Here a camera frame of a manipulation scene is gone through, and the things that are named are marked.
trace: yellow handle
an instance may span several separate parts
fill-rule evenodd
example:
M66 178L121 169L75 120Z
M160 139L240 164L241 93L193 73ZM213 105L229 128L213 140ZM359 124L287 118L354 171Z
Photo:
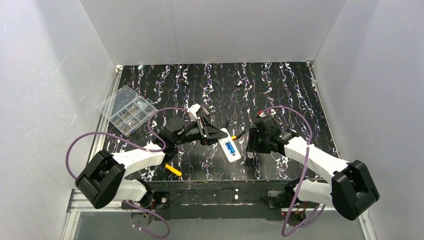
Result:
M169 171L171 171L173 174L177 175L178 177L181 177L183 174L178 171L177 169L173 168L171 165L166 164L165 168L168 169Z

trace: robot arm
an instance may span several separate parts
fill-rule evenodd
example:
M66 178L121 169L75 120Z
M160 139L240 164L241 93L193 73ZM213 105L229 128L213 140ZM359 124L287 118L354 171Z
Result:
M185 124L178 117L172 117L166 122L164 129L159 133L166 143L163 151L135 149L110 154L106 150L101 150L76 178L75 185L94 208L100 209L112 200L140 202L151 195L152 191L148 190L146 182L124 178L147 167L169 162L178 153L178 145L197 140L207 146L219 143L230 162L241 158L227 129L213 126L206 109L195 104L190 107L188 113L192 122ZM144 148L160 150L162 147L162 142L154 139Z
M301 164L304 163L308 145L296 132L281 130L271 115L260 117L255 125L256 127L249 130L247 152L278 152ZM304 180L297 195L298 200L302 202L333 206L346 219L355 220L380 198L370 172L359 160L350 163L311 144L307 167L327 183ZM287 196L293 196L297 183L286 187L286 197L280 199L291 201Z

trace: clear plastic container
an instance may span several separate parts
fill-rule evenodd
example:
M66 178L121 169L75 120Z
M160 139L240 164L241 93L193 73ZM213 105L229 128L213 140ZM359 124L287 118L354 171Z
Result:
M157 110L150 99L144 99L128 86L120 88L97 109L127 137Z

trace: white backdrop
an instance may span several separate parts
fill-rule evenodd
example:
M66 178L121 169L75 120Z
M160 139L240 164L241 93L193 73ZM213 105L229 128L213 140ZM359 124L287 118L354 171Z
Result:
M314 70L341 156L369 168L376 237L424 235L424 1L348 0Z
M81 0L116 65L314 60L346 0Z
M0 239L57 240L115 67L79 1L0 3Z

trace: marble tabletop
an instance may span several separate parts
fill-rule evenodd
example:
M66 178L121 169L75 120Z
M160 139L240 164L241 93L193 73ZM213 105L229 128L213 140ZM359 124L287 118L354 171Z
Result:
M189 87L181 84L185 81ZM229 132L236 135L243 129L249 131L255 115L271 106L287 106L302 113L313 129L312 143L325 152L337 156L330 129L321 106L309 68L305 62L256 62L214 63L179 65L124 66L119 87L129 86L146 99L153 101L157 109L178 107L187 109L197 103L209 110L213 124L221 127L229 120ZM166 119L180 116L185 122L189 117L181 111L159 113L152 122L159 131ZM291 128L308 137L302 119L281 111L275 118L284 129ZM107 131L129 139L141 146L151 141L151 134L144 124L130 137L123 136L111 123ZM228 180L282 180L300 176L302 165L278 154L255 154L247 158L246 133L235 144L241 159L230 163L219 145L203 146L198 141L178 147L179 154L170 165L182 172L178 177L163 166L152 166L129 176L130 179L147 181L228 181ZM106 137L104 149L110 153L134 149ZM317 175L307 172L308 177Z

